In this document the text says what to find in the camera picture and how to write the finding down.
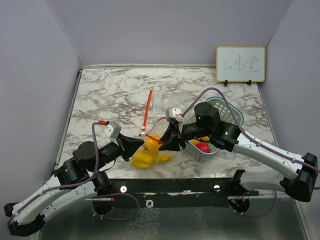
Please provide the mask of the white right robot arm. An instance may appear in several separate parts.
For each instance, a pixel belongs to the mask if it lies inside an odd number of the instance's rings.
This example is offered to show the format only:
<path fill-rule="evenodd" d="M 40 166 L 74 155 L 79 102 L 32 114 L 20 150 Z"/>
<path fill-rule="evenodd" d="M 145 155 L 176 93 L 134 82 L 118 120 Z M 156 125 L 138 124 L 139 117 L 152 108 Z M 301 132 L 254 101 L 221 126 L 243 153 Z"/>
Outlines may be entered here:
<path fill-rule="evenodd" d="M 289 197 L 310 202 L 318 177 L 318 158 L 308 152 L 300 155 L 261 141 L 240 126 L 221 120 L 219 110 L 208 102 L 194 108 L 195 122 L 184 124 L 181 110 L 168 108 L 165 118 L 169 125 L 160 138 L 160 151 L 179 152 L 189 140 L 208 137 L 220 150 L 252 158 L 273 172 L 244 171 L 240 178 L 230 182 L 229 189 L 240 196 L 246 191 L 271 190 L 286 193 Z"/>

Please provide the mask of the yellow toy bell pepper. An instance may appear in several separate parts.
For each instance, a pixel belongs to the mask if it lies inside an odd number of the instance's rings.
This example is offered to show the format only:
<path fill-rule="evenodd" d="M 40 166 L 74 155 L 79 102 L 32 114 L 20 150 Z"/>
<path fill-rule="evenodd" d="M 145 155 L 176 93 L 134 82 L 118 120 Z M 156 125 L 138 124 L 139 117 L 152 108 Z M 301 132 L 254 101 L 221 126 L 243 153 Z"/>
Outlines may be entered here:
<path fill-rule="evenodd" d="M 148 151 L 138 150 L 134 154 L 131 164 L 138 169 L 148 169 L 154 165 L 154 159 Z"/>

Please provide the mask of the clear orange-zip bag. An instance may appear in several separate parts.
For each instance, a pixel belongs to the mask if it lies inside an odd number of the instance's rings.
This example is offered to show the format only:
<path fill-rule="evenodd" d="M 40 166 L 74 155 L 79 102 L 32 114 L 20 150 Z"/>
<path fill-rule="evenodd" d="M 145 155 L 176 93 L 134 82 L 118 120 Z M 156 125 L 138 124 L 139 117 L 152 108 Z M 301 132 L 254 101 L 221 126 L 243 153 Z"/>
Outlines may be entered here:
<path fill-rule="evenodd" d="M 169 122 L 165 117 L 158 119 L 151 129 L 140 135 L 143 137 L 144 144 L 140 147 L 131 160 L 133 167 L 137 169 L 149 169 L 158 164 L 164 164 L 173 160 L 177 153 L 174 151 L 160 151 L 162 146 L 160 138 L 167 130 Z"/>
<path fill-rule="evenodd" d="M 151 90 L 148 95 L 139 136 L 146 136 L 156 122 L 165 117 L 165 112 L 168 108 L 178 108 L 183 113 L 192 101 L 192 96 L 187 93 Z"/>

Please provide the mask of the yellow toy lemon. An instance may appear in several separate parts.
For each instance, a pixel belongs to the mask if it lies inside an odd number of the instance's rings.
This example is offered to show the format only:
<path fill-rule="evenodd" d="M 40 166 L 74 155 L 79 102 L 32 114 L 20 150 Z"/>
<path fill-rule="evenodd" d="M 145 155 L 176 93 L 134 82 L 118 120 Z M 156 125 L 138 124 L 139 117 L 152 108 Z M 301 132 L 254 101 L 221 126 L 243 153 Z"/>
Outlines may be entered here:
<path fill-rule="evenodd" d="M 158 162 L 159 162 L 159 163 L 169 162 L 169 161 L 171 161 L 175 156 L 176 156 L 176 154 L 173 154 L 173 153 L 159 152 L 159 153 L 158 153 Z"/>

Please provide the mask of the pale green plastic basket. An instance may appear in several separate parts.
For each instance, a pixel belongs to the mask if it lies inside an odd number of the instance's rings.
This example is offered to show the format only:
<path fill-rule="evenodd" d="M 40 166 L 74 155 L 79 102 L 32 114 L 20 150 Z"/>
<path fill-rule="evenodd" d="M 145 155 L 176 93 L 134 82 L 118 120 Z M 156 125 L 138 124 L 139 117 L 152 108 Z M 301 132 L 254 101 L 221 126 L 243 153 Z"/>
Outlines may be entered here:
<path fill-rule="evenodd" d="M 206 100 L 206 102 L 211 104 L 214 108 L 218 109 L 220 119 L 222 121 L 232 123 L 234 125 L 236 124 L 236 121 L 234 120 L 229 108 L 227 107 L 227 105 L 222 97 L 213 96 L 213 97 L 208 98 Z M 238 123 L 242 126 L 244 123 L 244 116 L 243 116 L 242 112 L 238 108 L 236 108 L 234 105 L 232 105 L 231 103 L 229 105 L 232 108 L 232 112 L 233 112 L 235 118 L 237 119 Z M 186 147 L 185 147 L 184 151 L 197 161 L 208 160 L 208 159 L 213 158 L 220 151 L 220 149 L 216 148 L 211 143 L 208 142 L 208 144 L 211 149 L 211 153 L 201 152 L 196 147 L 196 145 L 190 144 L 189 142 L 186 143 Z"/>

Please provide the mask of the red toy fruit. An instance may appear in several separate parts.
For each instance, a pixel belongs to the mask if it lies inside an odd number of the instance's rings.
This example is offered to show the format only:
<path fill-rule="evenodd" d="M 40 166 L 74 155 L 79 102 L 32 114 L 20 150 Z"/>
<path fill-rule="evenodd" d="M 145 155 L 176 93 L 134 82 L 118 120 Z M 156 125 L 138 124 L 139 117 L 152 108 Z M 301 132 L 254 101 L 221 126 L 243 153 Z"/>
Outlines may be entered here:
<path fill-rule="evenodd" d="M 203 153 L 211 153 L 211 149 L 208 143 L 206 142 L 200 142 L 196 145 L 196 147 Z"/>

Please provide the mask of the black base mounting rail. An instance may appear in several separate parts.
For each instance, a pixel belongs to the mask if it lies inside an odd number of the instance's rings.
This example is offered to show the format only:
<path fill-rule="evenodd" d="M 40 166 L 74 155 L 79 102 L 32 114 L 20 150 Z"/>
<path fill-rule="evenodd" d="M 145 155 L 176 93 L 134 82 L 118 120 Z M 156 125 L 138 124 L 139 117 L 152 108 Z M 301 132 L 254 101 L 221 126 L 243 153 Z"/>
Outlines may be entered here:
<path fill-rule="evenodd" d="M 92 199 L 96 215 L 108 218 L 114 209 L 131 210 L 122 218 L 126 220 L 136 216 L 141 208 L 227 208 L 234 197 L 241 200 L 247 210 L 250 204 L 246 198 L 259 193 L 240 185 L 243 173 L 243 170 L 238 170 L 233 177 L 223 178 L 110 179 L 106 173 L 100 172 L 93 181 L 63 195 L 50 207 L 58 212 L 75 206 L 77 202 Z"/>

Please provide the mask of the yellow toy apple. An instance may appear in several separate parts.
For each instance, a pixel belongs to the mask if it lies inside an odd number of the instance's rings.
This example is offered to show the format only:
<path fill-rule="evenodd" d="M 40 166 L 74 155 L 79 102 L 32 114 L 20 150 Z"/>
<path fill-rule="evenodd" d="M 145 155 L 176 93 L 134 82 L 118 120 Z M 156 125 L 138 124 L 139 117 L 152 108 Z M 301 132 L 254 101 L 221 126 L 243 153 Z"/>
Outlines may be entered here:
<path fill-rule="evenodd" d="M 146 136 L 143 147 L 151 153 L 158 153 L 159 147 L 161 146 L 161 144 L 157 142 L 159 139 L 160 137 L 158 135 Z"/>

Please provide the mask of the small framed whiteboard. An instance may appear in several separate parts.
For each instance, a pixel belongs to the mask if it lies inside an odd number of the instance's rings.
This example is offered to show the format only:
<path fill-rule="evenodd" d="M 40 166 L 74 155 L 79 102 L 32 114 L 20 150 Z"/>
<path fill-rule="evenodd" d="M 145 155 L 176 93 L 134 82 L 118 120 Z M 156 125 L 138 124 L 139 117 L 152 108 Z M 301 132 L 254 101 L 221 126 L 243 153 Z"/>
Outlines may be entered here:
<path fill-rule="evenodd" d="M 262 83 L 266 79 L 264 46 L 227 45 L 216 48 L 216 80 L 228 83 Z"/>

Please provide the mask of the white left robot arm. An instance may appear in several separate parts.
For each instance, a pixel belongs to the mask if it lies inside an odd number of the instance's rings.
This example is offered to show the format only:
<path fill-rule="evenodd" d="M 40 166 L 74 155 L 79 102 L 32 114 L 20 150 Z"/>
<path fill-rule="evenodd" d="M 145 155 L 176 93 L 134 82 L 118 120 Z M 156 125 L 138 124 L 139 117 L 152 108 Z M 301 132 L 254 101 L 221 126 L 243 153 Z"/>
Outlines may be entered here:
<path fill-rule="evenodd" d="M 142 139 L 120 135 L 118 142 L 96 148 L 92 141 L 79 145 L 50 179 L 34 194 L 19 203 L 8 203 L 4 212 L 9 217 L 7 228 L 11 235 L 30 236 L 41 230 L 54 215 L 81 200 L 106 197 L 114 187 L 100 168 L 122 157 L 124 161 L 144 144 Z"/>

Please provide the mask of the orange-yellow toy bell pepper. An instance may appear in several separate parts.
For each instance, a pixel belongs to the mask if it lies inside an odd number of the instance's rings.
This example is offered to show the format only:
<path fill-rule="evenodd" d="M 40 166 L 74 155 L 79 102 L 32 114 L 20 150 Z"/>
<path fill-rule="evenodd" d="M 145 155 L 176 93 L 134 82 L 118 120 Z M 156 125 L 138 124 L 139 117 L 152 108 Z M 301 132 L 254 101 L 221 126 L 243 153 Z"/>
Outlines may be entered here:
<path fill-rule="evenodd" d="M 200 143 L 200 141 L 197 140 L 197 139 L 191 139 L 191 140 L 189 140 L 188 142 L 189 142 L 190 144 L 195 145 L 195 146 Z"/>

